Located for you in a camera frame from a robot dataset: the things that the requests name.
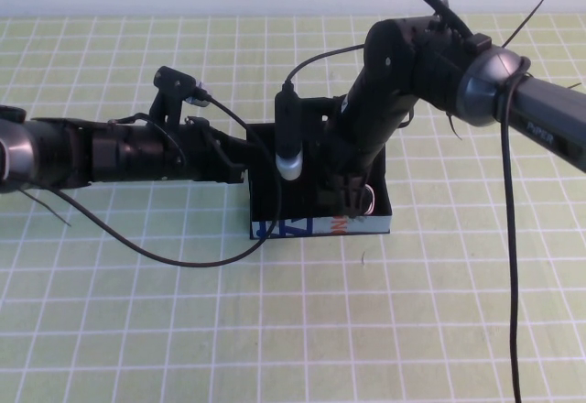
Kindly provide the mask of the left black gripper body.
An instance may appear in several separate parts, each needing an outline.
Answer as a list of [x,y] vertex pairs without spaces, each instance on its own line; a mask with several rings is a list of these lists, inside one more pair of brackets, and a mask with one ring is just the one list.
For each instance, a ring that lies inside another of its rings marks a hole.
[[186,159],[188,179],[221,183],[221,166],[242,164],[248,169],[250,147],[221,148],[214,138],[215,129],[202,117],[186,117],[185,123],[179,126],[179,145]]

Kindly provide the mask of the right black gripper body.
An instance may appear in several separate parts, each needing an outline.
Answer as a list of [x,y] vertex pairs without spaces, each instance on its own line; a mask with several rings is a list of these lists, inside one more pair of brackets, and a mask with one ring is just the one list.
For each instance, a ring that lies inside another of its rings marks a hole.
[[344,140],[318,145],[318,192],[365,193],[380,147],[356,146]]

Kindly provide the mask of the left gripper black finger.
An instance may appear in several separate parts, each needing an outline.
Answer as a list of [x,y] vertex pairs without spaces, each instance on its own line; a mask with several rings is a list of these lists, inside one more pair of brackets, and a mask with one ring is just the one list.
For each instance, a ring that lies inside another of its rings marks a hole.
[[230,136],[220,130],[214,130],[214,138],[221,148],[248,148],[251,144],[239,137]]
[[219,171],[219,182],[226,184],[240,184],[244,182],[246,165],[232,164],[221,166]]

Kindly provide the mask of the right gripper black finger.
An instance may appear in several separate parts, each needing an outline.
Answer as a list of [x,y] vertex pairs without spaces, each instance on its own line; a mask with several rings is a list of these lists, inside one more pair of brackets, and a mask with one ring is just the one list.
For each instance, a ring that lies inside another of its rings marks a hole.
[[342,207],[343,191],[340,185],[326,182],[319,187],[319,206]]
[[362,216],[367,210],[365,186],[361,183],[344,183],[341,188],[342,214],[350,218]]

